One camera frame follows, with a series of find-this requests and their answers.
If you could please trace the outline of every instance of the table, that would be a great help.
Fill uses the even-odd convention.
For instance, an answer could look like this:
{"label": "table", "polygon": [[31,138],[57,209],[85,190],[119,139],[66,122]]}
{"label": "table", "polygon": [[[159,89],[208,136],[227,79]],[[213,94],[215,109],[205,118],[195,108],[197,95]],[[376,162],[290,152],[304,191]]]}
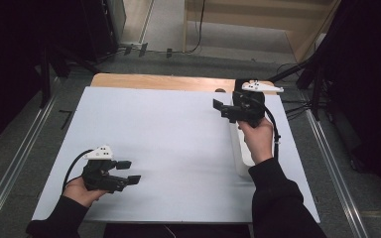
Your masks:
{"label": "table", "polygon": [[[202,1],[185,1],[183,52],[187,50],[188,21],[200,21]],[[203,21],[285,30],[296,61],[301,62],[314,48],[319,35],[326,33],[339,2],[206,0]]]}
{"label": "table", "polygon": [[[231,79],[96,75],[84,90],[33,219],[45,219],[52,212],[59,198],[55,191],[62,189],[71,161],[84,150],[108,144],[115,160],[132,162],[130,170],[110,173],[142,178],[121,193],[100,198],[85,220],[250,223],[255,187],[237,174],[228,120],[212,108],[213,98],[227,104],[231,99],[230,93],[212,89],[230,92],[233,86]],[[281,99],[267,95],[266,105],[283,137],[283,170],[298,183],[305,206],[319,222]],[[85,163],[79,162],[70,177],[78,176]]]}

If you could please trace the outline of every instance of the hand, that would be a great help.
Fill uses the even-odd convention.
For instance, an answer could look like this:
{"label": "hand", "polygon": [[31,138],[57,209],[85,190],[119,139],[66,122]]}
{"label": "hand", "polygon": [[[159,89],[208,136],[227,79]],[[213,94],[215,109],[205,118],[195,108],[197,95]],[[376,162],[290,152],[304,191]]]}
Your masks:
{"label": "hand", "polygon": [[267,118],[262,118],[256,128],[252,128],[249,123],[238,121],[239,128],[243,131],[244,139],[252,155],[255,165],[271,159],[272,156],[272,136],[274,126]]}
{"label": "hand", "polygon": [[63,195],[85,207],[90,207],[93,201],[98,200],[105,193],[107,193],[106,190],[87,190],[84,180],[79,177],[66,185]]}

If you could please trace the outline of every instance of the black cable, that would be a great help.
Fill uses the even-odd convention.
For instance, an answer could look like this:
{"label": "black cable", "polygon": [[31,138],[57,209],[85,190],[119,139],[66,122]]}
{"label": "black cable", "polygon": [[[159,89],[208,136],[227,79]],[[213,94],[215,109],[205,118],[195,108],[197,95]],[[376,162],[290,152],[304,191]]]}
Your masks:
{"label": "black cable", "polygon": [[309,103],[308,101],[305,100],[281,100],[283,103]]}
{"label": "black cable", "polygon": [[277,68],[277,71],[275,72],[275,74],[278,74],[278,72],[280,71],[280,68],[282,68],[282,67],[285,66],[285,65],[290,65],[290,64],[295,64],[295,65],[297,65],[297,63],[295,63],[295,62],[283,63],[283,64],[281,64],[281,65]]}
{"label": "black cable", "polygon": [[301,69],[304,69],[305,67],[307,67],[309,65],[309,63],[311,62],[311,60],[312,60],[312,57],[309,57],[305,61],[297,63],[295,66],[292,66],[289,69],[286,69],[286,70],[280,72],[279,74],[276,74],[276,75],[274,75],[274,76],[272,76],[266,80],[273,82],[273,83],[275,83],[279,80],[282,80],[283,78],[285,78],[285,77],[287,77],[293,73],[296,73],[296,72],[300,71]]}
{"label": "black cable", "polygon": [[199,37],[196,46],[190,50],[185,52],[185,54],[192,54],[200,45],[200,41],[202,40],[202,22],[203,22],[203,13],[205,12],[205,0],[202,2],[202,10],[200,11],[200,20],[199,20]]}
{"label": "black cable", "polygon": [[90,153],[92,151],[93,150],[87,150],[87,151],[82,152],[81,154],[79,154],[78,157],[75,158],[75,160],[73,160],[72,164],[70,164],[70,167],[67,170],[66,176],[64,177],[64,180],[63,180],[62,193],[64,193],[64,189],[66,188],[66,185],[67,185],[67,179],[69,178],[70,172],[72,171],[72,169],[75,166],[76,162],[78,162],[78,160],[81,159],[81,157],[83,157],[85,154]]}
{"label": "black cable", "polygon": [[116,56],[116,55],[119,54],[119,53],[126,52],[126,47],[119,47],[119,48],[125,48],[125,49],[116,51],[115,53],[109,54],[109,55],[107,55],[107,56],[104,56],[104,57],[98,59],[98,62],[97,62],[95,65],[99,65],[99,64],[101,64],[101,63],[107,61],[109,58]]}
{"label": "black cable", "polygon": [[300,115],[302,115],[307,110],[308,110],[308,108],[305,108],[304,110],[302,110],[300,112],[289,115],[289,116],[287,116],[287,120],[289,120],[289,121],[294,120],[294,119],[298,118]]}
{"label": "black cable", "polygon": [[308,102],[308,103],[303,104],[302,106],[295,107],[295,108],[292,108],[292,109],[288,109],[285,112],[286,112],[286,114],[288,114],[288,113],[291,113],[291,112],[294,112],[294,111],[298,111],[298,110],[304,109],[304,108],[308,108],[309,109],[311,106],[312,106],[312,103]]}
{"label": "black cable", "polygon": [[[200,28],[200,30],[198,29],[197,21],[194,21],[194,30],[196,31],[198,37],[201,38],[201,37],[202,37],[202,35],[201,35],[201,33],[202,33],[202,28]],[[202,46],[199,45],[199,52],[198,52],[197,54],[199,54],[199,53],[201,53],[201,52],[202,52]]]}
{"label": "black cable", "polygon": [[272,115],[271,111],[265,106],[265,112],[267,113],[269,119],[272,122],[272,125],[274,126],[274,159],[278,160],[278,154],[279,154],[279,144],[280,144],[280,134],[278,134],[277,129],[277,123],[275,122],[274,116]]}

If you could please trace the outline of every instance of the white tabletop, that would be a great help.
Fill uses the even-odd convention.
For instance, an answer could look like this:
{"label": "white tabletop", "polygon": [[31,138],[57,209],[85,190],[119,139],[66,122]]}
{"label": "white tabletop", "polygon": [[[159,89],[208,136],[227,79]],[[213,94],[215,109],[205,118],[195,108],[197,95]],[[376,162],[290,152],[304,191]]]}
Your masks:
{"label": "white tabletop", "polygon": [[[74,158],[109,145],[114,160],[131,169],[118,177],[140,175],[137,185],[94,202],[85,220],[102,222],[250,223],[253,181],[234,166],[228,119],[212,108],[212,99],[229,104],[231,94],[197,91],[87,87],[45,185],[33,219],[46,219],[62,190]],[[282,135],[280,164],[305,197],[319,222],[305,172],[278,95],[266,105]],[[85,160],[71,172],[81,174]]]}

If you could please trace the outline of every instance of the black sleeve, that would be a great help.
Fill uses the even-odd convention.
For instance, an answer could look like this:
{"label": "black sleeve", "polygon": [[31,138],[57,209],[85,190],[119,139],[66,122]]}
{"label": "black sleeve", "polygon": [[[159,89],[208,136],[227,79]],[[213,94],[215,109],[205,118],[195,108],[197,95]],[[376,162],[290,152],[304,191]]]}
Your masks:
{"label": "black sleeve", "polygon": [[34,238],[79,238],[77,230],[87,211],[87,207],[61,196],[49,218],[31,221],[26,232]]}
{"label": "black sleeve", "polygon": [[255,237],[326,237],[303,205],[295,182],[286,178],[276,159],[249,169],[256,191],[252,200]]}

